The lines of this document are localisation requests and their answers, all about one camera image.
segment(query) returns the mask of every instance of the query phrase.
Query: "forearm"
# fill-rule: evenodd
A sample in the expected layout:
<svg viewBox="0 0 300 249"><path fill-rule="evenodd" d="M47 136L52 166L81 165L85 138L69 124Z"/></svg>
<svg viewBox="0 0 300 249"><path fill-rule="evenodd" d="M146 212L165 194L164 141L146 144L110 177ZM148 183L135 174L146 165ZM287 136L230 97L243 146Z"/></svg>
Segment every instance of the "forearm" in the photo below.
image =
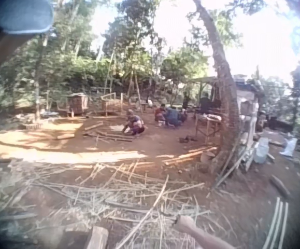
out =
<svg viewBox="0 0 300 249"><path fill-rule="evenodd" d="M199 228L194 228L189 233L203 249L234 249L227 242L214 237Z"/></svg>

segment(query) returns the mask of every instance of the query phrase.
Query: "hand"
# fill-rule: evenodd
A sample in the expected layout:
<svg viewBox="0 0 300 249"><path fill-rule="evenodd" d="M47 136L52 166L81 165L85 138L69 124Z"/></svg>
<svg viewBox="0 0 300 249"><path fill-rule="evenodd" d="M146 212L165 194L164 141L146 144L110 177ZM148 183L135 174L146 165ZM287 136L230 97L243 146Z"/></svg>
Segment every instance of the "hand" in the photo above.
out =
<svg viewBox="0 0 300 249"><path fill-rule="evenodd" d="M173 224L173 228L179 232L190 234L196 228L196 224L190 216L178 215L175 224Z"/></svg>

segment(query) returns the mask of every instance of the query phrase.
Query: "wooden table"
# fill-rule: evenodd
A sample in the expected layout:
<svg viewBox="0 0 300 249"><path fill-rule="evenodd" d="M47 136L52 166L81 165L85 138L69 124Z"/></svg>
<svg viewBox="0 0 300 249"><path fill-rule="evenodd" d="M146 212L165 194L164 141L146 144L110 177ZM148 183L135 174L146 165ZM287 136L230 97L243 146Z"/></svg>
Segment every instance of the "wooden table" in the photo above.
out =
<svg viewBox="0 0 300 249"><path fill-rule="evenodd" d="M196 134L195 137L197 137L198 132L203 134L205 136L205 143L207 142L207 139L210 136L215 136L218 131L220 131L220 125L221 121L209 118L209 117L204 117L203 115L197 114L196 115ZM202 131L200 126L205 126L205 130ZM209 128L214 125L214 131L209 132Z"/></svg>

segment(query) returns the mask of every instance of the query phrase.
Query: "dirt ground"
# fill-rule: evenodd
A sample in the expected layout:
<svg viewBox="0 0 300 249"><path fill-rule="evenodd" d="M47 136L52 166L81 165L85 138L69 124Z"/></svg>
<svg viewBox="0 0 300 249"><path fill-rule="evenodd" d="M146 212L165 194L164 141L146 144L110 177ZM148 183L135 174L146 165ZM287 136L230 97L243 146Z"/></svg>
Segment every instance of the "dirt ground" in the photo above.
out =
<svg viewBox="0 0 300 249"><path fill-rule="evenodd" d="M199 220L197 223L210 223L211 234L228 241L237 248L261 248L269 231L273 217L276 198L279 192L269 183L271 175L282 180L291 192L289 202L289 217L284 248L300 248L300 163L296 163L279 154L282 148L270 146L270 153L275 157L274 162L267 161L250 167L244 176L234 174L224 184L209 194L216 176L204 173L196 167L199 156L193 161L165 165L162 160L186 154L188 151L204 146L202 136L197 142L179 143L179 137L194 135L195 126L192 117L179 129L165 129L154 122L151 110L143 115L146 131L133 142L102 141L96 142L95 137L83 137L84 127L102 120L104 126L100 130L109 130L109 126L121 125L124 117L117 118L64 118L55 123L46 124L35 131L5 131L0 132L0 157L17 158L28 162L46 162L52 164L91 165L97 162L119 165L123 162L139 160L139 162L154 162L151 166L136 168L135 173L153 178L165 179L169 174L170 180L188 183L204 183L201 190L194 188L185 190L184 195L195 197L199 205L214 211L217 219L214 222ZM55 140L57 135L75 133L75 138ZM262 136L282 142L283 137L271 131L264 131ZM294 152L294 158L300 162L300 152ZM85 179L91 169L75 172L63 172L55 175L51 182L73 184L77 179ZM104 183L111 177L107 172L86 186ZM35 205L40 217L47 216L51 210L64 205L65 198L47 189L34 187L24 197L24 205ZM120 238L114 238L114 223L102 221L101 226L110 229L109 248ZM52 231L45 238L52 236ZM58 248L83 247L86 236L79 234L68 236L64 233Z"/></svg>

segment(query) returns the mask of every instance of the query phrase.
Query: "sky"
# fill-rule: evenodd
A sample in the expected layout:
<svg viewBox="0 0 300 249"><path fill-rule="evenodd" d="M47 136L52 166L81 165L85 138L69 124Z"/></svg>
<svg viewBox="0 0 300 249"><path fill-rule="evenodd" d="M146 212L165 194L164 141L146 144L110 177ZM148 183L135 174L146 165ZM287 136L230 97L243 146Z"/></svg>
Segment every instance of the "sky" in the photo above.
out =
<svg viewBox="0 0 300 249"><path fill-rule="evenodd" d="M202 3L207 9L220 9L227 0L203 0ZM192 0L162 1L156 13L154 29L166 39L168 47L178 49L182 46L183 38L188 36L191 27L186 15L192 11L195 11ZM93 32L100 36L116 15L113 7L99 8L93 18ZM243 34L243 47L225 50L232 74L251 75L259 65L264 77L278 76L291 81L290 72L296 67L298 59L291 48L292 27L287 19L266 8L252 16L239 15L234 20L234 26ZM98 47L102 42L102 38L97 39L93 46Z"/></svg>

